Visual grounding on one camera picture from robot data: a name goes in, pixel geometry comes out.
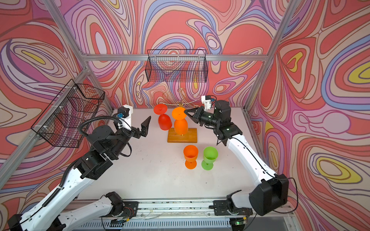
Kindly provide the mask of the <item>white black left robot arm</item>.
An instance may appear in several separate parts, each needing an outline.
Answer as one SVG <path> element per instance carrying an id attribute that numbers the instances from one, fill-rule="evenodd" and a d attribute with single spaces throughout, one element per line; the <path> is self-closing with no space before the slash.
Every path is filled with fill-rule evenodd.
<path id="1" fill-rule="evenodd" d="M 91 144 L 90 150 L 73 161 L 64 171 L 61 182 L 34 208 L 24 214 L 15 214 L 8 220 L 10 231 L 69 231 L 96 217 L 123 217 L 128 221 L 135 215 L 125 206 L 116 192 L 103 195 L 99 200 L 64 213 L 63 210 L 85 188 L 98 180 L 129 146 L 129 140 L 146 137 L 151 117 L 141 128 L 129 124 L 130 116 L 97 116 L 82 122 L 78 131 Z"/>

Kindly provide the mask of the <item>green wine glass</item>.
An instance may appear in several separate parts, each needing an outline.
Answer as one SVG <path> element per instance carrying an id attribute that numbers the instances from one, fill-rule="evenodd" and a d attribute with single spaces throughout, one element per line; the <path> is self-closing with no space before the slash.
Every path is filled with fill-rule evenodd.
<path id="1" fill-rule="evenodd" d="M 211 170 L 214 162 L 218 158 L 218 150 L 215 147 L 208 146 L 203 150 L 203 161 L 201 166 L 204 170 Z"/>

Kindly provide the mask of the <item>orange wine glass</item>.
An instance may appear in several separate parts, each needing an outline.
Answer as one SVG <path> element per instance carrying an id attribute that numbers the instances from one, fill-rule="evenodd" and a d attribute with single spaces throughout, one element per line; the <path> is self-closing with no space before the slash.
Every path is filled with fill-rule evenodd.
<path id="1" fill-rule="evenodd" d="M 172 117 L 174 118 L 174 130 L 178 135 L 185 135 L 188 132 L 188 122 L 186 120 L 185 109 L 183 107 L 177 107 L 172 111 Z"/>
<path id="2" fill-rule="evenodd" d="M 188 145 L 183 150 L 185 166 L 188 169 L 194 169 L 197 166 L 198 148 L 194 145 Z"/>

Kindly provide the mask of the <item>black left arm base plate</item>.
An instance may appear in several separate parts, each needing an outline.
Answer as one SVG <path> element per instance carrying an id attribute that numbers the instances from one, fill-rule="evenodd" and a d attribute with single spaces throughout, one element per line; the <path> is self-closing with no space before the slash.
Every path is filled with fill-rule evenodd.
<path id="1" fill-rule="evenodd" d="M 109 215 L 112 217 L 133 218 L 136 217 L 138 211 L 138 201 L 124 201 L 113 204 L 113 208 Z"/>

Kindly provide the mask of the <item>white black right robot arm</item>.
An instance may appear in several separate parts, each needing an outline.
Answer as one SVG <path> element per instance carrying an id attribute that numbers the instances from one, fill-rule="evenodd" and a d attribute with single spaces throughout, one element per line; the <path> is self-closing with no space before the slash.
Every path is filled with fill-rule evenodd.
<path id="1" fill-rule="evenodd" d="M 204 106 L 186 109 L 184 113 L 195 123 L 213 130 L 214 134 L 246 168 L 251 189 L 235 191 L 227 196 L 232 209 L 253 209 L 258 215 L 286 205 L 288 202 L 289 179 L 278 175 L 251 148 L 240 128 L 232 122 L 229 102 L 218 100 L 214 111 L 207 112 Z"/>

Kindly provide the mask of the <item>orange front wine glass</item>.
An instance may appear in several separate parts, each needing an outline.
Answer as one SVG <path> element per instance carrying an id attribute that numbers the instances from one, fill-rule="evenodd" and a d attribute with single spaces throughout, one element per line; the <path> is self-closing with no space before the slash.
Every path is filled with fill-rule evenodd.
<path id="1" fill-rule="evenodd" d="M 172 111 L 172 117 L 174 118 L 174 130 L 178 135 L 185 135 L 188 132 L 188 122 L 186 120 L 185 109 L 183 107 L 177 107 Z"/>

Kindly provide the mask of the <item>red wine glass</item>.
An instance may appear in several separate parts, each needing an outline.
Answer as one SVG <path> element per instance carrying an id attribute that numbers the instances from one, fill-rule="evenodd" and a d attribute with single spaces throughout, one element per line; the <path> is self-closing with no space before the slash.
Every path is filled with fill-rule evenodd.
<path id="1" fill-rule="evenodd" d="M 168 131 L 172 127 L 171 118 L 166 114 L 168 108 L 164 104 L 158 104 L 154 107 L 154 113 L 159 115 L 158 124 L 163 131 Z"/>

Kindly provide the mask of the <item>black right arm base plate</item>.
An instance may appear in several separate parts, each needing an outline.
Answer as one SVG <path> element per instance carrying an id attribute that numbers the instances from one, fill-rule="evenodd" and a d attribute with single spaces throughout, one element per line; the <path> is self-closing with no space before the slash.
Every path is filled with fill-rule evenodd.
<path id="1" fill-rule="evenodd" d="M 214 200 L 209 209 L 214 210 L 216 216 L 244 216 L 249 217 L 253 214 L 251 208 L 237 208 L 229 200 Z"/>

